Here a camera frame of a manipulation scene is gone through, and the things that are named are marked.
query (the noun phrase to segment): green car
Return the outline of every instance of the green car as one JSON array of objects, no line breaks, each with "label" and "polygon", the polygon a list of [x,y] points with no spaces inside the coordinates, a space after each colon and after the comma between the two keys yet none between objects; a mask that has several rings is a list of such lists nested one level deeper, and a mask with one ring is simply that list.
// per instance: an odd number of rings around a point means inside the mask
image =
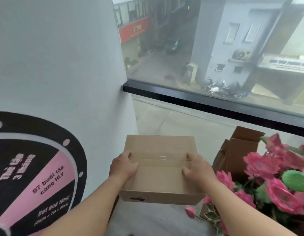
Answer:
[{"label": "green car", "polygon": [[181,39],[176,40],[172,45],[168,45],[165,48],[166,54],[176,53],[181,48]]}]

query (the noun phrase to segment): air conditioner unit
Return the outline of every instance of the air conditioner unit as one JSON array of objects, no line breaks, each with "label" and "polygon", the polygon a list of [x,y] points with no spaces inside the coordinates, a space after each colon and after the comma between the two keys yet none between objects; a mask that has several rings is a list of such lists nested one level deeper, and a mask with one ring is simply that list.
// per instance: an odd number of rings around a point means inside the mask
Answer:
[{"label": "air conditioner unit", "polygon": [[250,57],[251,51],[245,49],[237,49],[234,51],[232,59],[236,60],[248,60]]}]

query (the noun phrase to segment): gray building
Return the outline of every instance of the gray building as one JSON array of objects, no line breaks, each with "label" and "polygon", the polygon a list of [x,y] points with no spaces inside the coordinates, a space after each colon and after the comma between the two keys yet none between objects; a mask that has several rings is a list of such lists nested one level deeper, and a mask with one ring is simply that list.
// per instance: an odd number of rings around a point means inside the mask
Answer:
[{"label": "gray building", "polygon": [[201,0],[191,62],[197,82],[243,85],[286,0]]}]

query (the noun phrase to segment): shop sign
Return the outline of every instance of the shop sign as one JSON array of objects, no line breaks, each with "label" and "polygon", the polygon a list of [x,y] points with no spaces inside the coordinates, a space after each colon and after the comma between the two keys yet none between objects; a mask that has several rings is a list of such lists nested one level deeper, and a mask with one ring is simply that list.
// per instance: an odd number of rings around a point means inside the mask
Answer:
[{"label": "shop sign", "polygon": [[129,25],[119,28],[121,43],[132,39],[133,37],[143,33],[150,28],[149,17],[142,18],[138,21],[132,22]]}]

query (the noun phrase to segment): circular sticker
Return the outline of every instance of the circular sticker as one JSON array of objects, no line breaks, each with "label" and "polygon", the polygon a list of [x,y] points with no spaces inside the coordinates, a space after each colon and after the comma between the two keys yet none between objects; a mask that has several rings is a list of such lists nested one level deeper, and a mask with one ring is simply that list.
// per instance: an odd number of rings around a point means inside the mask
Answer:
[{"label": "circular sticker", "polygon": [[47,120],[0,112],[0,236],[39,236],[82,199],[79,141]]}]

